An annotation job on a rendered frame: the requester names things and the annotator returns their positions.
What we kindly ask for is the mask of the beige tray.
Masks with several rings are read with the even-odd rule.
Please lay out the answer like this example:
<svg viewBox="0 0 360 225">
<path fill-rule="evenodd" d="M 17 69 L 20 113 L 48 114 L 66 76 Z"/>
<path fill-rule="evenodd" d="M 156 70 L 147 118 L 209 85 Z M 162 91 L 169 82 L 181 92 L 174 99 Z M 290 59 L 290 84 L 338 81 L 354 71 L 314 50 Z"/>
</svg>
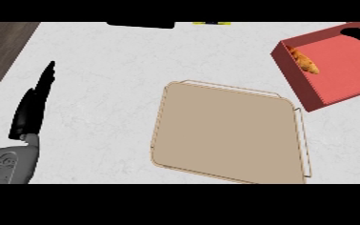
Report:
<svg viewBox="0 0 360 225">
<path fill-rule="evenodd" d="M 162 168 L 234 182 L 304 183 L 312 171 L 301 109 L 271 92 L 171 82 L 150 160 Z"/>
</svg>

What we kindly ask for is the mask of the black flat appliance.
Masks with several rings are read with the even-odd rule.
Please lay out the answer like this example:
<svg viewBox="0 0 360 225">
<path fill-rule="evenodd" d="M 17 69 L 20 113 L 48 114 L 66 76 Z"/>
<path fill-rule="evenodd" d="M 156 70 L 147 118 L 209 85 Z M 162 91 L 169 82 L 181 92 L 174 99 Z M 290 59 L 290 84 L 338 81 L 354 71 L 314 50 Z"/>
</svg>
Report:
<svg viewBox="0 0 360 225">
<path fill-rule="evenodd" d="M 172 29 L 174 22 L 106 22 L 110 26 L 152 29 Z"/>
</svg>

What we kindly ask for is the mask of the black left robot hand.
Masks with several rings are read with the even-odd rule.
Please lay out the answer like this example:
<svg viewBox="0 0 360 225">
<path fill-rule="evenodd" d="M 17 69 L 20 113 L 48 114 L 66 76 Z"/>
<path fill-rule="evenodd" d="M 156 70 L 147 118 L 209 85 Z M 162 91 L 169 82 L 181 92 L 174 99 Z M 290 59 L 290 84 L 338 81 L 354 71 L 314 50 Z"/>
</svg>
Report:
<svg viewBox="0 0 360 225">
<path fill-rule="evenodd" d="M 8 132 L 8 138 L 19 140 L 23 134 L 38 134 L 42 126 L 45 100 L 54 81 L 54 62 L 44 68 L 35 88 L 29 89 L 19 101 Z"/>
</svg>

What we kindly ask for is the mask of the golden brown croissant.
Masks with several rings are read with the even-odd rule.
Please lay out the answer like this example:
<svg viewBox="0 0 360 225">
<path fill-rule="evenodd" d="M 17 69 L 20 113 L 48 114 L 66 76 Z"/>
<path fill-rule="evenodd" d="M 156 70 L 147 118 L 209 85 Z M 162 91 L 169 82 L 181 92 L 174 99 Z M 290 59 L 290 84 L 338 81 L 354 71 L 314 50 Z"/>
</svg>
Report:
<svg viewBox="0 0 360 225">
<path fill-rule="evenodd" d="M 315 63 L 309 59 L 309 57 L 295 48 L 292 48 L 292 47 L 286 47 L 286 48 L 287 48 L 287 51 L 292 55 L 292 58 L 295 60 L 295 63 L 298 64 L 301 70 L 304 72 L 318 74 L 318 68 L 315 66 Z"/>
</svg>

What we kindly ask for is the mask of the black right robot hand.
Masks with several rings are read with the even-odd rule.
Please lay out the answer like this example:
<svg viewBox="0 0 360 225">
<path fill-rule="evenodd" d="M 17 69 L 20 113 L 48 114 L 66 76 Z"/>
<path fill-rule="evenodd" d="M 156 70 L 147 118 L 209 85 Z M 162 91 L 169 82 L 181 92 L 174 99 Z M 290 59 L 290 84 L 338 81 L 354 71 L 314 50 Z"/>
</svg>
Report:
<svg viewBox="0 0 360 225">
<path fill-rule="evenodd" d="M 340 34 L 360 40 L 360 28 L 345 28 L 340 30 Z"/>
</svg>

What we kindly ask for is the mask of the red open box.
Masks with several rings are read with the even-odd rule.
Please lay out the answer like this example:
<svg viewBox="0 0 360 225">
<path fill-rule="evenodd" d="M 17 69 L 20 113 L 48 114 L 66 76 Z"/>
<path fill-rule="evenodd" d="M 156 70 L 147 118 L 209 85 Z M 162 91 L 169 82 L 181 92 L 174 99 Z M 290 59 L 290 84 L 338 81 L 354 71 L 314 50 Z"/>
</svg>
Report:
<svg viewBox="0 0 360 225">
<path fill-rule="evenodd" d="M 360 22 L 348 22 L 287 38 L 271 51 L 307 112 L 360 95 L 360 40 L 340 34 L 346 28 L 360 29 Z M 286 47 L 295 48 L 309 57 L 318 74 L 301 70 Z"/>
</svg>

